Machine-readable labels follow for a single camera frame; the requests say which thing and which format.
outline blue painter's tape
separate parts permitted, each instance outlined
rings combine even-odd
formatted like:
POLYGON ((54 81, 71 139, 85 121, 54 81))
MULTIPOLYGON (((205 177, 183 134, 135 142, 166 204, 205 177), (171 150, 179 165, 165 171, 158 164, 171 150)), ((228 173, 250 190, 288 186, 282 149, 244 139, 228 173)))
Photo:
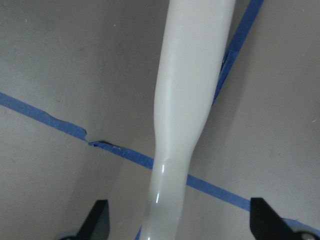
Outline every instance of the blue painter's tape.
POLYGON ((195 176, 188 175, 186 184, 194 189, 197 189, 203 193, 209 194, 217 199, 220 199, 229 204, 242 208, 246 211, 250 210, 250 201, 248 199, 245 199, 232 192, 229 192, 220 187, 212 185, 211 183, 203 181, 195 176))
POLYGON ((152 169, 154 160, 151 157, 143 155, 137 151, 128 148, 112 145, 103 141, 89 142, 89 146, 98 147, 107 150, 115 155, 128 159, 136 164, 144 166, 147 169, 152 169))
POLYGON ((233 38, 224 56, 218 83, 214 93, 213 102, 216 101, 218 94, 220 93, 221 88, 224 85, 225 80, 237 59, 238 53, 240 52, 240 49, 243 46, 252 25, 254 24, 254 21, 263 2, 264 0, 251 0, 249 2, 249 5, 245 10, 245 13, 239 23, 237 30, 235 31, 235 34, 233 35, 233 38))
POLYGON ((58 129, 73 137, 86 141, 87 132, 82 127, 79 127, 73 123, 59 120, 45 111, 42 111, 34 106, 31 106, 25 102, 19 101, 11 96, 8 96, 0 92, 0 105, 3 105, 11 110, 14 110, 20 114, 23 114, 29 118, 37 120, 50 127, 58 129))

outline gray surface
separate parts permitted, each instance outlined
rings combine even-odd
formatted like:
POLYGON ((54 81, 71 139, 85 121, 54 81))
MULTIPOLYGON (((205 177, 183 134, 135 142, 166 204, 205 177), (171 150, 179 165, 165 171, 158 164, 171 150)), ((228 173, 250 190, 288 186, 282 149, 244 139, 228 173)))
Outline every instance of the gray surface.
MULTIPOLYGON (((231 32, 249 1, 238 1, 231 32)), ((154 154, 167 1, 0 1, 0 92, 89 141, 154 154)), ((265 1, 195 149, 190 173, 320 229, 317 0, 265 1)), ((133 240, 151 172, 0 106, 3 239, 74 233, 96 199, 110 240, 133 240)), ((187 187, 179 239, 253 239, 248 212, 187 187)))

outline blue tape line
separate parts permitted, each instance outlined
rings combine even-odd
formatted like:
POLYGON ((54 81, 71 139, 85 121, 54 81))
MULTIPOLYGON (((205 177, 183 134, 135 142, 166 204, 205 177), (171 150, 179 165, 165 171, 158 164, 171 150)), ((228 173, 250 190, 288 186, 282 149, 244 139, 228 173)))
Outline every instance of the blue tape line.
POLYGON ((229 204, 237 206, 246 211, 250 210, 250 201, 232 192, 217 187, 209 182, 203 181, 195 176, 188 175, 186 184, 203 193, 211 195, 217 199, 225 201, 229 204))
POLYGON ((218 94, 220 93, 221 88, 223 87, 225 80, 237 59, 238 53, 240 52, 240 49, 243 46, 252 25, 254 24, 263 2, 264 0, 251 0, 245 10, 245 13, 224 56, 222 69, 220 71, 218 83, 214 93, 213 103, 216 101, 218 94))
POLYGON ((101 141, 89 142, 89 146, 94 146, 94 147, 107 150, 110 153, 113 153, 115 155, 128 159, 150 170, 154 165, 154 160, 151 157, 148 157, 146 155, 143 155, 137 151, 134 151, 128 148, 115 146, 110 143, 101 142, 101 141))
POLYGON ((0 105, 7 107, 8 109, 14 110, 20 114, 28 116, 34 120, 37 120, 50 127, 58 129, 66 134, 73 137, 86 141, 87 132, 82 127, 72 124, 67 121, 59 120, 45 111, 42 111, 34 106, 31 106, 25 102, 19 101, 11 96, 8 96, 0 92, 0 105))

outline white plastic tube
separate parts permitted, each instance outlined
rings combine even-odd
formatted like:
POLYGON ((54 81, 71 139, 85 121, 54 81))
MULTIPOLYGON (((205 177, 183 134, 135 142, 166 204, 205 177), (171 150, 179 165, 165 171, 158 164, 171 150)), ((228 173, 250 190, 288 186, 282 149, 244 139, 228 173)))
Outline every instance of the white plastic tube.
POLYGON ((155 158, 140 240, 174 240, 235 0, 171 0, 154 99, 155 158))

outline white cylindrical object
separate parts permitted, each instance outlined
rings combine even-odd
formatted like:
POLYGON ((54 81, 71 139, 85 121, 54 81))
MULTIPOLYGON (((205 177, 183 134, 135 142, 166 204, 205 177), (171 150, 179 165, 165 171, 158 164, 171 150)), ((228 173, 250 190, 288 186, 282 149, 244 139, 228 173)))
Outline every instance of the white cylindrical object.
POLYGON ((235 0, 171 0, 154 99, 155 158, 140 240, 174 240, 235 0))

